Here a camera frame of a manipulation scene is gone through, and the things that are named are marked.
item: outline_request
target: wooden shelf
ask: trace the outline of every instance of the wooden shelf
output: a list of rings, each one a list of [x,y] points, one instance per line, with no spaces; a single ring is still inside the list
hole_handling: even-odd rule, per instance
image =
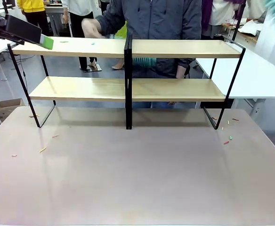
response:
[[[46,77],[32,100],[125,101],[124,79]]]
[[[124,58],[125,40],[51,37],[52,50],[26,42],[13,48],[14,54],[58,57]]]
[[[132,101],[224,101],[209,79],[133,79]]]
[[[240,52],[221,40],[133,40],[133,57],[239,58]]]
[[[125,40],[51,37],[52,50],[25,43],[14,54],[61,57],[123,58]],[[220,40],[133,40],[133,57],[154,58],[239,58],[240,52]]]
[[[123,79],[46,77],[32,100],[125,101]],[[132,101],[223,101],[209,79],[133,79]]]

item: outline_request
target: hand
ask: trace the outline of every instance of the hand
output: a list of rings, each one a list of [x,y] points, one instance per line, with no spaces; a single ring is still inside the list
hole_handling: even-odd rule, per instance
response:
[[[81,25],[85,38],[104,38],[97,30],[97,26],[92,22],[93,19],[83,19]]]
[[[68,14],[64,13],[62,18],[63,18],[64,24],[68,24]]]

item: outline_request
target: jacket zipper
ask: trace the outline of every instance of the jacket zipper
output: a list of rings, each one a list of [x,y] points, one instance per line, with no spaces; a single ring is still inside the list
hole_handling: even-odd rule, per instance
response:
[[[153,2],[154,0],[152,0],[151,2],[150,2],[150,19],[149,19],[149,26],[148,26],[148,39],[149,39],[149,35],[150,35],[150,25],[151,25],[151,15],[152,15],[152,2]]]

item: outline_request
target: black device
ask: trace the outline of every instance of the black device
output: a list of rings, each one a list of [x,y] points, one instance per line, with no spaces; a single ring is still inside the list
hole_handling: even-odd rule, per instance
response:
[[[8,14],[7,4],[3,0],[6,16],[0,16],[0,39],[8,39],[18,44],[25,41],[39,44],[41,28]]]

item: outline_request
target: table leg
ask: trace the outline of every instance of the table leg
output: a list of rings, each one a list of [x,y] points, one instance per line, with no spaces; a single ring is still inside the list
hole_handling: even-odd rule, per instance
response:
[[[239,99],[235,99],[233,104],[232,104],[232,109],[236,109],[238,104],[239,104]]]
[[[50,22],[51,22],[53,34],[54,34],[54,36],[58,36],[58,35],[57,35],[57,29],[56,29],[55,21],[54,21],[54,18],[53,18],[53,14],[48,13],[48,16],[49,16],[49,20],[50,20]]]
[[[207,78],[207,75],[206,75],[206,73],[204,72],[203,74],[202,74],[202,79],[205,79],[205,78]],[[200,104],[201,104],[201,102],[196,102],[196,104],[195,104],[195,109],[198,109],[198,108],[200,108]]]
[[[250,116],[252,119],[256,119],[256,117],[258,116],[259,114],[259,111],[260,109],[262,108],[264,102],[265,102],[266,99],[257,99],[251,113],[250,113]]]
[[[71,17],[69,15],[68,15],[68,24],[69,24],[69,27],[70,27],[71,37],[73,37],[72,22],[71,22]]]
[[[0,76],[1,76],[1,79],[0,79],[0,80],[2,80],[2,81],[8,80],[8,79],[6,78],[6,76],[5,76],[5,74],[4,74],[4,71],[2,70],[1,65],[0,65]]]

